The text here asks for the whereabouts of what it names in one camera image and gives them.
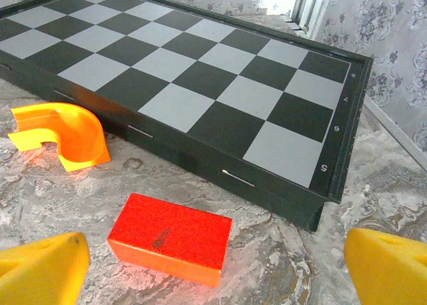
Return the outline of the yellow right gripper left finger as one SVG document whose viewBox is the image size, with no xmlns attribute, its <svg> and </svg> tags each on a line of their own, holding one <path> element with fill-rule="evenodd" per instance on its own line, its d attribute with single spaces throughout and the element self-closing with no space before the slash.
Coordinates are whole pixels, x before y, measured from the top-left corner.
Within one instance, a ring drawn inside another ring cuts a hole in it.
<svg viewBox="0 0 427 305">
<path fill-rule="evenodd" d="M 1 303 L 75 304 L 90 263 L 81 232 L 2 250 Z"/>
</svg>

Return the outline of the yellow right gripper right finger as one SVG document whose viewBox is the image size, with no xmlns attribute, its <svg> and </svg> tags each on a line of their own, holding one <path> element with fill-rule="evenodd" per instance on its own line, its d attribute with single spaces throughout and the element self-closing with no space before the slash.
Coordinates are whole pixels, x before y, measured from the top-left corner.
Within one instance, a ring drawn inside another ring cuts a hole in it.
<svg viewBox="0 0 427 305">
<path fill-rule="evenodd" d="M 426 244 L 353 228 L 344 258 L 361 304 L 425 304 Z"/>
</svg>

